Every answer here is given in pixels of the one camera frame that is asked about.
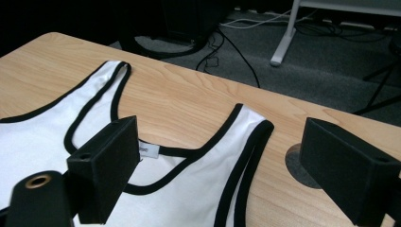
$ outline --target table leg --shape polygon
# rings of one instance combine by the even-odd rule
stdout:
[[[301,2],[301,0],[294,0],[294,3],[292,4],[292,10],[291,10],[291,14],[289,16],[286,33],[284,34],[283,38],[281,39],[281,42],[278,44],[277,49],[274,52],[274,55],[270,60],[271,66],[279,66],[281,64],[284,56],[286,55],[289,44],[291,44],[292,37],[294,37],[295,31],[296,31],[294,28],[294,24],[295,24],[295,20],[297,19],[297,13],[298,13],[298,8],[300,6],[300,2]]]

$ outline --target black trim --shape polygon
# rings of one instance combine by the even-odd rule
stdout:
[[[180,174],[186,167],[198,161],[203,155],[205,155],[220,139],[225,135],[227,130],[235,122],[237,116],[239,115],[243,104],[236,104],[231,114],[224,122],[224,124],[220,127],[220,129],[213,135],[213,137],[204,144],[201,148],[197,149],[184,149],[184,148],[167,148],[160,147],[160,154],[168,155],[168,156],[177,156],[177,157],[186,157],[185,160],[180,162],[177,166],[175,166],[170,172],[168,172],[161,180],[152,183],[150,185],[134,185],[128,183],[124,192],[132,194],[132,195],[146,195],[152,192],[159,190],[164,187],[166,184],[170,183],[178,174]]]
[[[248,138],[241,156],[236,162],[224,187],[216,212],[215,226],[226,226],[231,201],[238,183],[239,189],[235,202],[235,226],[245,226],[247,200],[253,175],[273,129],[274,126],[270,121],[262,121]]]
[[[121,81],[121,84],[118,86],[117,88],[117,92],[114,94],[114,98],[112,101],[112,109],[111,109],[111,118],[118,118],[118,114],[117,114],[117,110],[113,110],[113,108],[117,109],[118,107],[118,101],[120,100],[120,96],[122,94],[122,90],[124,89],[125,83],[128,81],[128,76],[131,74],[131,66],[126,63],[126,62],[120,62],[115,68],[114,68],[114,72],[112,74],[112,77],[109,79],[109,81],[107,81],[107,83],[96,93],[96,95],[94,97],[91,98],[91,100],[89,100],[85,106],[83,106],[83,108],[80,110],[77,118],[75,119],[75,121],[71,124],[70,128],[68,129],[67,133],[65,134],[64,137],[64,146],[65,149],[70,153],[74,153],[77,148],[74,146],[72,138],[73,135],[75,133],[75,131],[77,130],[80,122],[83,120],[83,118],[85,117],[85,115],[91,110],[91,108],[101,99],[101,97],[107,92],[107,90],[109,90],[109,88],[113,85],[114,80],[116,78],[116,76],[118,75],[118,72],[120,71],[120,69],[122,67],[124,67],[125,65],[127,65],[127,72],[126,75],[124,75],[123,80]]]
[[[108,61],[103,62],[92,74],[90,74],[88,77],[86,77],[84,80],[82,80],[77,86],[75,86],[74,88],[72,88],[71,90],[69,90],[67,93],[65,93],[64,95],[60,96],[59,98],[57,98],[56,100],[48,103],[45,106],[42,106],[41,108],[34,110],[32,112],[29,113],[24,113],[21,115],[17,115],[17,116],[12,116],[12,117],[7,117],[7,118],[3,118],[0,119],[0,123],[16,123],[16,122],[21,122],[21,121],[25,121],[28,120],[30,118],[33,118],[39,114],[42,114],[46,111],[48,111],[49,109],[51,109],[52,107],[56,106],[58,103],[60,103],[63,99],[65,99],[67,96],[69,96],[70,94],[72,94],[73,92],[75,92],[78,88],[82,87],[91,76],[93,76],[100,68],[102,68]],[[119,104],[119,100],[121,98],[122,92],[124,90],[124,87],[128,81],[128,79],[130,78],[130,74],[131,74],[131,65],[127,62],[121,61],[115,68],[114,68],[114,72],[112,77],[110,78],[110,80],[106,83],[106,85],[99,90],[99,92],[93,97],[91,98],[91,100],[83,107],[83,109],[81,109],[81,111],[79,112],[78,116],[81,116],[83,114],[83,116],[85,114],[88,113],[88,111],[90,110],[90,108],[95,105],[95,103],[101,98],[101,96],[112,86],[118,72],[120,71],[120,69],[127,65],[127,72],[124,75],[124,77],[121,79],[120,84],[117,87],[117,90],[114,94],[113,100],[112,100],[112,106],[111,106],[111,120],[114,121],[115,119],[118,119],[118,104]],[[71,145],[67,145],[67,146],[72,146],[72,149],[76,149],[73,145],[72,145],[72,135],[75,131],[76,128],[74,128],[72,130],[72,128],[69,128],[68,132],[71,133],[71,135],[69,135],[68,137],[70,137],[70,142]],[[67,135],[65,135],[64,137],[64,145],[66,142],[66,138]],[[9,211],[8,207],[5,207],[3,209],[0,210],[0,226],[2,226],[2,224],[4,225],[6,218],[7,218],[7,213]]]

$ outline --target cable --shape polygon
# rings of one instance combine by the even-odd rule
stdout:
[[[281,22],[286,22],[286,21],[274,21],[274,20],[276,20],[278,18],[281,18],[281,17],[284,17],[290,12],[291,12],[291,10],[288,10],[288,11],[284,12],[283,14],[279,14],[276,17],[273,17],[273,18],[271,18],[269,20],[265,20],[265,21],[256,21],[256,20],[252,20],[252,19],[237,19],[237,20],[234,20],[232,22],[228,22],[228,23],[225,23],[225,24],[219,24],[219,25],[220,26],[227,26],[229,28],[236,28],[236,29],[248,29],[248,28],[252,28],[252,27],[255,27],[255,26],[263,25],[265,23],[281,23]],[[252,26],[230,26],[230,24],[238,23],[238,22],[253,22],[253,23],[257,23],[257,24],[252,25]]]
[[[199,67],[201,66],[201,64],[204,62],[204,61],[206,61],[207,59],[209,59],[211,56],[214,56],[216,53],[218,53],[218,50],[224,45],[224,38],[222,39],[222,41],[221,41],[221,44],[219,44],[218,46],[216,46],[216,48],[213,48],[212,46],[213,46],[213,44],[212,44],[212,46],[210,46],[209,45],[209,47],[211,48],[211,49],[213,49],[213,51],[212,52],[210,52],[208,55],[206,55],[205,57],[203,57],[203,59],[201,59],[200,60],[200,62],[197,64],[197,67],[196,67],[196,70],[197,71],[199,71]]]
[[[260,88],[259,79],[258,79],[256,73],[254,72],[253,67],[248,63],[248,61],[242,55],[241,51],[239,51],[239,49],[234,45],[234,43],[226,35],[224,35],[224,33],[219,28],[217,28],[217,33],[219,33],[224,39],[226,39],[233,46],[233,48],[236,50],[236,52],[238,52],[238,54],[241,56],[241,58],[244,60],[244,62],[248,64],[248,66],[250,67],[250,69],[253,73],[254,79],[256,80],[256,85],[258,88]]]
[[[303,20],[309,19],[316,11],[317,11],[317,9],[315,9],[313,12],[311,12],[307,16],[297,20],[296,22],[302,22]],[[237,20],[234,20],[232,22],[228,22],[228,23],[225,23],[225,24],[219,24],[219,25],[220,26],[226,26],[226,27],[229,27],[229,28],[235,28],[235,29],[249,29],[249,28],[260,26],[260,25],[263,25],[263,24],[288,23],[288,21],[276,21],[276,19],[281,18],[281,17],[285,17],[290,12],[291,12],[291,10],[288,10],[288,11],[282,13],[282,14],[279,14],[279,15],[277,15],[276,13],[269,13],[269,15],[276,15],[276,16],[273,17],[273,18],[270,18],[269,20],[265,20],[265,21],[258,21],[258,20],[252,20],[252,19],[237,19]],[[251,22],[251,23],[256,23],[256,24],[255,25],[251,25],[251,26],[230,26],[230,24],[238,23],[238,22]]]
[[[364,29],[363,32],[359,32],[357,34],[344,34],[344,29],[343,26],[336,26],[332,23],[326,23],[326,22],[309,22],[309,23],[297,23],[295,25],[295,28],[297,29],[297,32],[303,35],[307,36],[317,36],[317,37],[338,37],[341,38],[345,41],[349,42],[356,42],[356,43],[373,43],[377,41],[381,41],[388,37],[388,34],[385,34],[385,32],[382,32],[382,36],[377,38],[377,39],[371,39],[371,40],[355,40],[351,39],[354,37],[361,37],[367,34],[373,34],[376,33],[377,30],[375,29],[368,29],[368,28],[360,28]]]

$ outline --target gray carpet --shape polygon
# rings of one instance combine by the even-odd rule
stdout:
[[[222,23],[241,18],[268,20],[271,17],[250,11],[233,11]],[[249,23],[236,23],[232,26],[249,25]],[[226,26],[218,28],[252,66],[261,89],[348,113],[365,107],[384,75],[369,81],[364,81],[362,78],[396,60],[388,48],[391,36],[385,36],[383,32],[348,26],[343,28],[341,37],[313,36],[305,26],[300,26],[282,64],[279,67],[272,67],[270,58],[287,28],[285,24],[264,24],[248,29]],[[314,26],[314,28],[327,30],[326,26]],[[137,37],[136,40],[148,49],[162,52],[179,52],[190,48],[190,44],[173,44],[148,37]],[[209,44],[202,50],[162,61],[196,69],[203,57],[211,53],[212,48],[216,48],[222,40],[221,35],[214,32],[209,38]],[[120,48],[119,43],[112,46]],[[256,86],[251,68],[227,40],[213,58],[200,65],[199,70]],[[400,72],[398,67],[392,72],[388,83],[377,97],[377,102],[401,95]],[[362,116],[401,127],[401,102]]]

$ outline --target wooden table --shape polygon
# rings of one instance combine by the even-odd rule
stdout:
[[[108,60],[131,64],[119,117],[136,115],[139,136],[149,142],[198,148],[238,102],[274,124],[253,179],[248,226],[353,226],[322,190],[288,173],[286,152],[301,142],[308,116],[338,124],[401,160],[401,128],[60,33],[45,34],[0,59],[0,118],[42,107]],[[392,220],[386,217],[383,226]]]

